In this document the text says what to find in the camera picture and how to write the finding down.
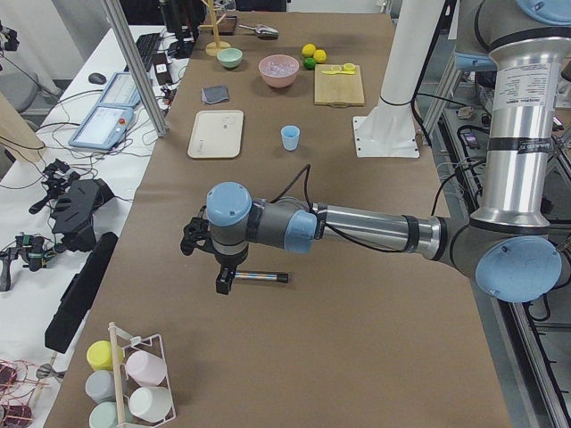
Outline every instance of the pink cup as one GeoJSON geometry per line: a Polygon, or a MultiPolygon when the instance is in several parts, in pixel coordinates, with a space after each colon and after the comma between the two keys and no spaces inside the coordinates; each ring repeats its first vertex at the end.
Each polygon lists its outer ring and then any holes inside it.
{"type": "Polygon", "coordinates": [[[141,386],[157,386],[167,375],[167,365],[162,358],[138,350],[128,358],[125,371],[141,386]]]}

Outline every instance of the keyboard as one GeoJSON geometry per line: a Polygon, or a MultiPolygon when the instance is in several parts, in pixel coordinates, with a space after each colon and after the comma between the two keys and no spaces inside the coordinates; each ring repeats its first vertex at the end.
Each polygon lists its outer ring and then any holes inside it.
{"type": "MultiPolygon", "coordinates": [[[[157,52],[159,46],[161,45],[161,34],[143,34],[137,39],[136,45],[137,50],[141,55],[143,65],[145,66],[145,70],[148,72],[153,66],[153,54],[157,52]]],[[[125,66],[125,71],[128,71],[128,65],[125,66]]]]}

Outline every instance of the computer mouse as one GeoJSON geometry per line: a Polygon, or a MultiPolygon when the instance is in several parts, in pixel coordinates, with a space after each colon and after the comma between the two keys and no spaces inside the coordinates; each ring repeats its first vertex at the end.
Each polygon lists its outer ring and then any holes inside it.
{"type": "Polygon", "coordinates": [[[101,73],[91,73],[87,80],[89,80],[89,83],[95,83],[96,85],[104,85],[107,82],[107,78],[101,73]]]}

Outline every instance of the metal pole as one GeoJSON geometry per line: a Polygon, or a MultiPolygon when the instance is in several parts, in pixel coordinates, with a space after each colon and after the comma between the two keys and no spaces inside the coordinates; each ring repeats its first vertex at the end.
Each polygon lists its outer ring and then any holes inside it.
{"type": "Polygon", "coordinates": [[[128,68],[135,80],[135,85],[141,95],[141,100],[149,113],[149,118],[157,131],[158,136],[164,136],[167,132],[167,124],[162,116],[161,109],[157,105],[154,97],[153,88],[149,83],[149,78],[145,71],[145,66],[141,61],[141,57],[135,45],[135,41],[131,36],[128,28],[127,18],[121,8],[119,0],[102,0],[103,9],[107,20],[113,28],[117,43],[123,52],[128,68]]]}

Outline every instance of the white desk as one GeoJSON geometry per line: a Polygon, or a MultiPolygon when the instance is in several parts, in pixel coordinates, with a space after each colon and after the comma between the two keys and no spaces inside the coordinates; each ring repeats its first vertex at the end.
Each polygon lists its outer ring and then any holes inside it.
{"type": "MultiPolygon", "coordinates": [[[[134,39],[141,34],[162,32],[162,30],[163,27],[131,28],[134,39]]],[[[162,48],[168,47],[173,40],[171,37],[165,38],[162,48]]],[[[173,80],[178,80],[183,74],[187,62],[188,60],[173,60],[170,65],[173,80]]],[[[124,67],[125,60],[110,30],[73,79],[62,99],[92,89],[103,89],[104,86],[88,83],[87,77],[92,72],[100,72],[109,79],[113,72],[121,71],[124,67]]],[[[158,86],[154,87],[154,91],[157,95],[161,95],[158,86]]],[[[99,93],[91,93],[78,96],[58,105],[44,123],[81,122],[99,95],[99,93]]],[[[89,169],[89,159],[75,159],[75,157],[87,156],[90,152],[72,153],[63,149],[57,142],[59,140],[63,146],[68,147],[67,141],[76,127],[61,128],[55,132],[56,139],[52,134],[53,129],[57,127],[43,128],[37,132],[39,138],[48,146],[48,150],[43,155],[45,163],[51,163],[57,158],[70,165],[81,165],[82,168],[89,169]]],[[[125,200],[130,200],[135,196],[156,140],[153,125],[142,105],[137,107],[130,129],[126,142],[128,147],[123,152],[105,156],[95,164],[97,177],[102,178],[115,195],[125,200]]],[[[40,177],[38,169],[43,170],[44,167],[45,164],[42,161],[36,165],[16,162],[2,180],[1,185],[9,187],[28,185],[40,177]]],[[[36,215],[28,213],[28,208],[45,195],[46,191],[39,182],[21,190],[0,188],[0,225],[2,225],[0,248],[12,242],[14,236],[20,231],[53,238],[50,226],[47,224],[49,209],[43,208],[36,215]]],[[[117,198],[107,202],[94,215],[95,235],[98,237],[109,231],[120,235],[130,208],[130,202],[117,198]]],[[[81,270],[87,256],[88,253],[66,251],[48,262],[47,268],[35,273],[23,268],[21,259],[12,263],[12,289],[9,292],[0,293],[0,313],[3,320],[3,328],[0,331],[0,359],[8,361],[23,359],[37,365],[53,362],[56,370],[65,370],[75,349],[75,343],[71,344],[65,355],[55,353],[44,346],[44,331],[58,309],[63,292],[72,277],[81,270]]],[[[35,377],[35,368],[31,372],[32,377],[35,377]]],[[[48,379],[47,383],[49,386],[36,391],[30,402],[34,416],[34,422],[31,425],[33,427],[44,424],[59,390],[55,379],[48,379]]]]}

